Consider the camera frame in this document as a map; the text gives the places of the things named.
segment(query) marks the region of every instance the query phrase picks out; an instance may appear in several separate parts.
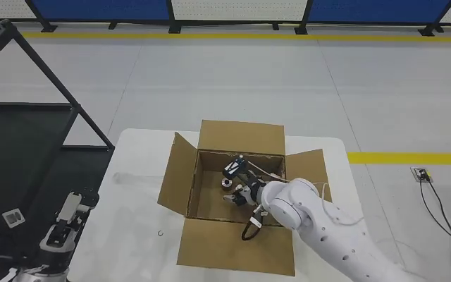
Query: yellow floor line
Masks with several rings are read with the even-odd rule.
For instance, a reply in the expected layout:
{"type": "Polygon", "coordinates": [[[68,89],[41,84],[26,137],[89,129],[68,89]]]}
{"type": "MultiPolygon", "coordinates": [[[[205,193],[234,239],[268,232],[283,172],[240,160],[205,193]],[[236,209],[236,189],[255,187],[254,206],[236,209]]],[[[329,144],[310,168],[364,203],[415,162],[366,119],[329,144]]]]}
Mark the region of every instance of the yellow floor line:
{"type": "Polygon", "coordinates": [[[385,35],[277,35],[247,33],[115,33],[115,32],[23,32],[27,38],[68,39],[281,39],[281,40],[334,40],[379,42],[451,42],[451,37],[385,36],[385,35]]]}
{"type": "Polygon", "coordinates": [[[451,153],[347,153],[351,164],[448,164],[451,153]]]}

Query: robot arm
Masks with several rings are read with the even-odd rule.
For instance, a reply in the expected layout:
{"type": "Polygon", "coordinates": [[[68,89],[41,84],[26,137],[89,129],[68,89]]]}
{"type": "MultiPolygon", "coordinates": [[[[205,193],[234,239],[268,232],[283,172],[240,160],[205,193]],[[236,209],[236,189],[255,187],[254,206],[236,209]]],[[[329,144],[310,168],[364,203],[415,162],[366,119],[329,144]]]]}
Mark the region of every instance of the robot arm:
{"type": "Polygon", "coordinates": [[[13,282],[66,282],[77,235],[98,201],[97,193],[81,195],[71,192],[54,224],[41,240],[36,258],[19,268],[13,282]]]}
{"type": "MultiPolygon", "coordinates": [[[[248,171],[246,161],[240,156],[224,169],[223,175],[231,180],[240,177],[239,173],[249,175],[248,171]]],[[[353,219],[319,197],[318,190],[309,181],[296,178],[289,183],[260,181],[254,184],[255,179],[242,178],[247,186],[235,189],[231,202],[258,204],[255,211],[267,211],[281,225],[298,233],[322,259],[354,282],[411,281],[400,265],[385,257],[358,222],[349,224],[353,219]],[[245,201],[250,192],[257,197],[245,201]]],[[[260,228],[261,224],[255,221],[252,217],[250,222],[260,228]]]]}

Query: open cardboard box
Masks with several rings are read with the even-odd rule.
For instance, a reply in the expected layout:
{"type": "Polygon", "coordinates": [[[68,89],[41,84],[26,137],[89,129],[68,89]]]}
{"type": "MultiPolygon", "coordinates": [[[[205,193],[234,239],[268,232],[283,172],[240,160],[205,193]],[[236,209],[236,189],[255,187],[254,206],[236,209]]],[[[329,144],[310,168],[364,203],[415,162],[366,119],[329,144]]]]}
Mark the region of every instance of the open cardboard box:
{"type": "MultiPolygon", "coordinates": [[[[243,241],[254,207],[222,198],[222,170],[240,154],[288,180],[328,183],[322,150],[286,156],[281,125],[202,121],[197,149],[176,133],[158,203],[186,218],[177,264],[294,276],[292,231],[266,216],[259,234],[243,241]]],[[[324,197],[331,202],[328,186],[324,197]]]]}

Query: floor outlet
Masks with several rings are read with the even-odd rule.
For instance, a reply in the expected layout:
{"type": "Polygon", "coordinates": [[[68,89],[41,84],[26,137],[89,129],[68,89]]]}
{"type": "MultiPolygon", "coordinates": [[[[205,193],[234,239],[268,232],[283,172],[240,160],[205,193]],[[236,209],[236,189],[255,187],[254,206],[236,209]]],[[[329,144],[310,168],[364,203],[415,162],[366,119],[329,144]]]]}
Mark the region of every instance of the floor outlet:
{"type": "Polygon", "coordinates": [[[428,171],[427,168],[421,168],[421,167],[414,167],[413,166],[413,167],[410,168],[410,170],[412,171],[412,174],[414,175],[415,180],[417,182],[423,182],[423,183],[427,183],[428,182],[425,179],[421,179],[421,177],[420,177],[420,175],[421,175],[420,171],[422,169],[424,169],[426,171],[426,173],[428,174],[428,176],[429,176],[429,178],[431,180],[431,183],[434,182],[433,179],[432,179],[431,173],[428,171]]]}

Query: gray floor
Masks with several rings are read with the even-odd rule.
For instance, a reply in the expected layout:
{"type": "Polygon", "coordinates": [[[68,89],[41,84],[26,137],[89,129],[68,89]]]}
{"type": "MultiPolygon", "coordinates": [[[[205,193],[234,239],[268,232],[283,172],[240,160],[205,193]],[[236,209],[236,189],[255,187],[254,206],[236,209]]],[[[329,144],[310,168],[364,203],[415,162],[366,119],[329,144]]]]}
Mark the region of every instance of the gray floor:
{"type": "MultiPolygon", "coordinates": [[[[37,30],[28,25],[23,29],[37,30]]],[[[60,32],[79,30],[108,32],[104,25],[59,27],[60,32]]],[[[166,32],[128,25],[114,32],[130,31],[166,32]]],[[[240,27],[187,29],[212,31],[244,32],[240,27]]],[[[340,28],[311,29],[316,34],[340,32],[340,28]]],[[[360,28],[351,33],[365,32],[416,35],[413,29],[360,28]]],[[[113,142],[126,128],[197,131],[202,119],[220,119],[283,124],[287,135],[338,137],[348,152],[451,148],[449,43],[208,39],[30,39],[30,43],[113,142]]],[[[0,102],[64,102],[15,44],[0,53],[0,66],[0,102]]],[[[82,121],[77,121],[66,142],[101,144],[82,121]]],[[[391,259],[428,281],[449,281],[450,236],[428,215],[409,167],[352,165],[366,222],[391,259]]],[[[449,211],[450,167],[428,168],[449,211]]],[[[426,199],[439,215],[429,191],[426,199]]]]}

